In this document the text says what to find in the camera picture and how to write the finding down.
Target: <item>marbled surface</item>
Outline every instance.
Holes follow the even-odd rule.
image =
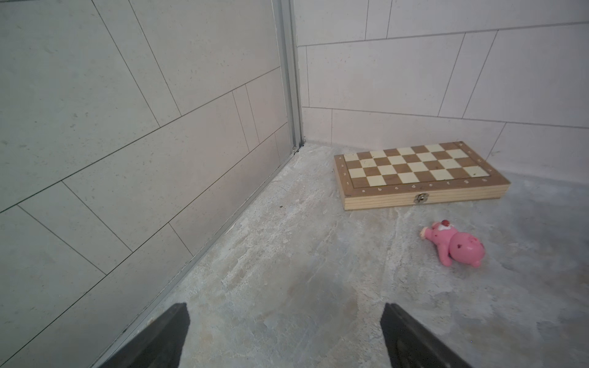
[[[345,212],[306,144],[152,312],[186,302],[181,367],[390,367],[400,304],[474,367],[589,364],[589,189],[507,175],[501,200]],[[418,233],[449,219],[487,248],[442,266]]]

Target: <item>brown square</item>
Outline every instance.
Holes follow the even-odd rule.
[[[387,156],[399,156],[401,154],[397,150],[385,150],[385,155],[387,155]]]
[[[427,167],[429,170],[440,170],[443,169],[444,167],[442,166],[441,163],[439,163],[439,161],[425,161],[423,162],[423,164],[425,165],[425,167]]]
[[[375,158],[374,162],[376,162],[377,166],[384,166],[384,165],[390,165],[391,162],[389,161],[388,158],[386,157],[379,157],[379,158]]]
[[[370,184],[368,184],[368,179],[366,178],[352,178],[352,185],[354,188],[370,187]]]
[[[358,160],[356,160],[356,161],[346,161],[346,165],[347,165],[348,169],[362,167],[362,164]]]
[[[443,149],[445,150],[457,150],[458,146],[455,145],[454,143],[450,142],[450,143],[440,143],[440,145],[442,146]]]
[[[429,152],[429,150],[427,148],[425,148],[424,145],[416,145],[415,147],[411,147],[411,148],[413,148],[413,152],[415,152],[415,153]]]
[[[358,152],[358,158],[360,160],[365,160],[367,158],[372,158],[372,154],[370,152]]]
[[[382,178],[385,180],[386,185],[396,185],[403,183],[397,174],[383,175]]]
[[[417,155],[403,155],[403,158],[408,163],[419,163],[419,162],[421,162],[421,160],[419,159],[419,157],[417,157]]]
[[[366,173],[366,176],[380,175],[378,167],[365,167],[364,172]]]
[[[478,166],[470,157],[455,158],[456,162],[462,167]]]
[[[415,176],[417,176],[417,179],[419,179],[419,181],[422,183],[425,183],[427,181],[436,181],[436,178],[434,178],[432,173],[430,173],[429,171],[418,171],[414,174]]]
[[[463,168],[449,168],[448,172],[454,179],[464,179],[471,177]]]
[[[410,173],[411,172],[411,168],[407,164],[393,165],[393,167],[395,168],[395,171],[397,173]]]
[[[432,155],[434,155],[434,157],[437,158],[438,160],[452,158],[452,156],[450,156],[446,151],[432,152]]]

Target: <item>pink toy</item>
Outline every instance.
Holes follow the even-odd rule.
[[[482,243],[469,233],[459,233],[448,220],[433,223],[431,228],[424,227],[419,236],[436,244],[438,257],[445,266],[452,265],[452,257],[458,262],[479,267],[485,257]]]

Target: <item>checkered pattern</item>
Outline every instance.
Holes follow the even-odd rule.
[[[348,153],[344,159],[355,188],[489,176],[454,143]]]

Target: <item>folding chess set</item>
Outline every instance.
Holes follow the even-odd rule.
[[[510,182],[464,142],[335,156],[345,210],[500,198]]]

